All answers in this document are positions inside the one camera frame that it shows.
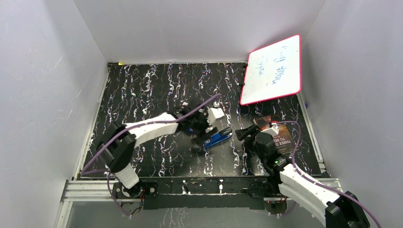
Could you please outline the blue stapler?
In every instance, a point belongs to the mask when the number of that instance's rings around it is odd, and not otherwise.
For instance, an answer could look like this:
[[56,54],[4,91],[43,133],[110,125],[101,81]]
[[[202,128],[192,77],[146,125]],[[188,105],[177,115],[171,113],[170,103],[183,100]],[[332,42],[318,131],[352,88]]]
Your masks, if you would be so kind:
[[227,127],[225,129],[221,130],[220,132],[212,135],[210,139],[206,140],[203,143],[203,145],[206,149],[208,149],[227,139],[230,139],[231,137],[232,137],[232,128]]
[[192,133],[192,134],[196,134],[196,131],[193,128],[187,128],[186,132]]

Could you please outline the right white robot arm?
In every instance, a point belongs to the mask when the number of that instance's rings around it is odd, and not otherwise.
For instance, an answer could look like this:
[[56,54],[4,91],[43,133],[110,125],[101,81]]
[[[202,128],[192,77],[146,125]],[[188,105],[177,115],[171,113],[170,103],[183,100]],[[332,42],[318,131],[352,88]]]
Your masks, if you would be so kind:
[[278,152],[275,137],[279,134],[277,123],[267,127],[254,124],[235,134],[245,148],[255,152],[269,174],[268,192],[284,195],[309,211],[326,228],[368,228],[369,213],[351,192],[341,192],[322,184],[303,172],[293,159]]

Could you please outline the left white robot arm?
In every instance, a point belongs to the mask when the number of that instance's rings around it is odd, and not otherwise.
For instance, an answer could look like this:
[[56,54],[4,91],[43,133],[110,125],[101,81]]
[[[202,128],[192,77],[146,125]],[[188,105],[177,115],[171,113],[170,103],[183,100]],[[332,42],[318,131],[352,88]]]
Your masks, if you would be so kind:
[[98,143],[100,157],[109,172],[124,186],[131,198],[142,192],[140,178],[132,167],[132,155],[139,145],[179,131],[194,134],[196,143],[204,142],[217,132],[213,124],[224,116],[220,107],[184,103],[172,111],[136,123],[112,124]]

